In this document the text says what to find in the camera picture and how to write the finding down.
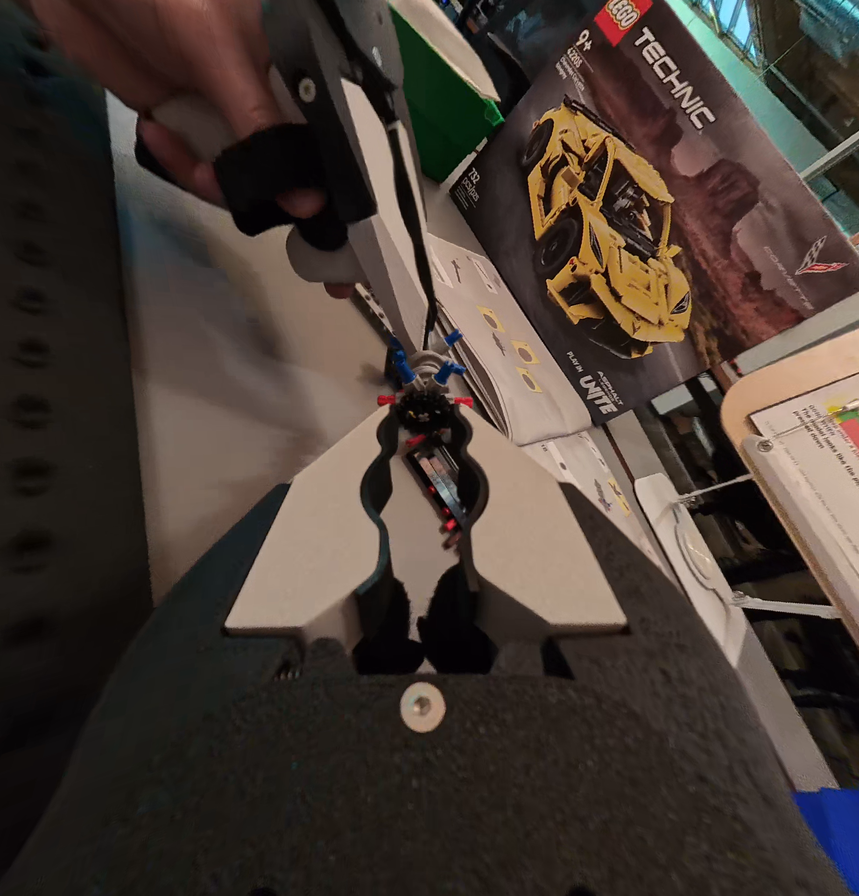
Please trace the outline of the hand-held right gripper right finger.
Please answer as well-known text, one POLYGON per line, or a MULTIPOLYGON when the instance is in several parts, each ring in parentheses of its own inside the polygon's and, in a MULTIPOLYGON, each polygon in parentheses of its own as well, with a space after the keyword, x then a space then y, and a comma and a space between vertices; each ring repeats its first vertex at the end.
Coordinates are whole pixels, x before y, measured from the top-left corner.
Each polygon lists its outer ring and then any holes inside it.
POLYGON ((496 648, 627 631, 577 517, 581 494, 458 407, 460 564, 475 624, 496 648))

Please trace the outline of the printed instruction sheet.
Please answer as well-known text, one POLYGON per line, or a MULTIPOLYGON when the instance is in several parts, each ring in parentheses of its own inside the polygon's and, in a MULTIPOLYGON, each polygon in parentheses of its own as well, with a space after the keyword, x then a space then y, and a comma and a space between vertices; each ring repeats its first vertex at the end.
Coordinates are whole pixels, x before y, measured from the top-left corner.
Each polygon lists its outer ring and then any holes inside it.
POLYGON ((859 568, 859 373, 751 417, 812 515, 859 568))

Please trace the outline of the lego set box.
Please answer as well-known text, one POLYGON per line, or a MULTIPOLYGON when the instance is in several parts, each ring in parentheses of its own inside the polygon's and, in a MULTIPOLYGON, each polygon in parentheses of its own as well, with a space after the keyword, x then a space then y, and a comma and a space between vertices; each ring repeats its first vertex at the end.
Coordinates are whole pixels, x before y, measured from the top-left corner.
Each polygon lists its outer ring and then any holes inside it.
POLYGON ((507 2, 451 189, 592 425, 859 293, 859 252, 671 2, 507 2))

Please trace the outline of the lego instruction booklet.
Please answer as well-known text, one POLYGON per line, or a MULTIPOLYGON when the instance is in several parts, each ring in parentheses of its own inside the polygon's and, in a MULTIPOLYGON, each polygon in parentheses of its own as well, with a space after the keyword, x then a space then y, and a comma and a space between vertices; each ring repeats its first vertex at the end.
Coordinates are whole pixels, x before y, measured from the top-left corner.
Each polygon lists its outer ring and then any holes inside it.
POLYGON ((622 483, 591 434, 580 397, 485 256, 433 235, 437 329, 459 330, 453 353, 493 424, 560 482, 576 487, 659 565, 622 483))

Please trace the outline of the person's left hand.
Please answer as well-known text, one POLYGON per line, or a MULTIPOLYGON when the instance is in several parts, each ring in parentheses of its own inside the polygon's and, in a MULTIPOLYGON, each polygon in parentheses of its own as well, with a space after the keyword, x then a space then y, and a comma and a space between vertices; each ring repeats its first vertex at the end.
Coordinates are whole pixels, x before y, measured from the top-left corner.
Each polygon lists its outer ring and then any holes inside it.
POLYGON ((30 1, 21 6, 64 56, 138 114, 136 133, 173 181, 226 207, 211 161, 198 156, 153 112, 198 95, 236 140, 292 122, 269 83, 260 2, 30 1))

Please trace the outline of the green plastic bin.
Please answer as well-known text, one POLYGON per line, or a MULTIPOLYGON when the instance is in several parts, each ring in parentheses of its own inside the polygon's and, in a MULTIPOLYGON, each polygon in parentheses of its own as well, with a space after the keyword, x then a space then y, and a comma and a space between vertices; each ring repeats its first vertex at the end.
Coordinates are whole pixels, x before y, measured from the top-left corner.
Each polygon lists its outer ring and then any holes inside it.
POLYGON ((389 7, 421 170, 441 184, 503 122, 499 103, 482 98, 389 7))

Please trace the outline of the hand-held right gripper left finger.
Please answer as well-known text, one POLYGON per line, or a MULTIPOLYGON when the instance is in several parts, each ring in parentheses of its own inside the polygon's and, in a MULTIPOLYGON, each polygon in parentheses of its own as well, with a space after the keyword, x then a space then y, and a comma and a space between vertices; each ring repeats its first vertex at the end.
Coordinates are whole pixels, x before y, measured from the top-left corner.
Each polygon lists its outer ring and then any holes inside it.
POLYGON ((289 483, 223 629, 332 640, 347 653, 379 633, 394 596, 387 525, 399 422, 380 406, 289 483))

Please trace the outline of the grey lego connector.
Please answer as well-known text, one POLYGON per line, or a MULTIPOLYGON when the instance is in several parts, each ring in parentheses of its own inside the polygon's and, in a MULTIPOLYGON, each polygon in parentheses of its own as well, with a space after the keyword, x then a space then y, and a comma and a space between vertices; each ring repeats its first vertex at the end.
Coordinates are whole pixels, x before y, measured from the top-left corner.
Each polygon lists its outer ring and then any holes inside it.
POLYGON ((467 368, 452 355, 453 348, 463 337, 459 329, 446 335, 434 332, 427 348, 408 355, 401 342, 390 335, 384 375, 398 392, 446 394, 450 380, 455 376, 464 377, 467 372, 467 368))

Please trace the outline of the blue plastic bin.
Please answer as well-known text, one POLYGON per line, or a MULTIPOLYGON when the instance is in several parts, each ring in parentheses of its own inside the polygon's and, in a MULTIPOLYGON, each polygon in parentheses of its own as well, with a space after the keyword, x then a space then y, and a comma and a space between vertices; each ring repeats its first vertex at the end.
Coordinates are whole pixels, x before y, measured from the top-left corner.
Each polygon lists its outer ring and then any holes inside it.
POLYGON ((859 788, 796 792, 794 799, 848 888, 859 895, 859 788))

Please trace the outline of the black dimpled pad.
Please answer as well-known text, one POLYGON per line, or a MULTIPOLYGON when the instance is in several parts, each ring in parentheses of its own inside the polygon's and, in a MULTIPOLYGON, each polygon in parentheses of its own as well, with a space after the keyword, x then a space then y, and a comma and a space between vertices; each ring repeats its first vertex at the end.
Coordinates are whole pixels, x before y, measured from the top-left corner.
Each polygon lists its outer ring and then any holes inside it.
POLYGON ((0 879, 153 607, 107 104, 0 2, 0 879))

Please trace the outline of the lego chassis assembly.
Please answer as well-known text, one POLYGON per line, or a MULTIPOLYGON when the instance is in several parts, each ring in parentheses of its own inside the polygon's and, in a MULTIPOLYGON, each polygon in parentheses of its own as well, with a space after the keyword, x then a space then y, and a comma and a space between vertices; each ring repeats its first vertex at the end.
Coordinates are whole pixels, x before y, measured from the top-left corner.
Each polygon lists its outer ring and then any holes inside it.
POLYGON ((441 437, 414 435, 405 439, 403 459, 439 520, 442 547, 457 551, 468 511, 459 492, 459 467, 441 437))

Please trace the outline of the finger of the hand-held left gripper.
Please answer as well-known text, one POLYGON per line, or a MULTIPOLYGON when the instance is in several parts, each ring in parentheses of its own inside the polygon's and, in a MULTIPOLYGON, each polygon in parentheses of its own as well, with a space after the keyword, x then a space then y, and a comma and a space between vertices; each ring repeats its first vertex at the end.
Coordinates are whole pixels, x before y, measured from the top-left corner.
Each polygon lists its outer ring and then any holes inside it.
POLYGON ((424 350, 432 276, 419 165, 405 124, 384 123, 365 90, 343 79, 341 118, 376 209, 349 227, 349 242, 368 285, 407 354, 424 350))

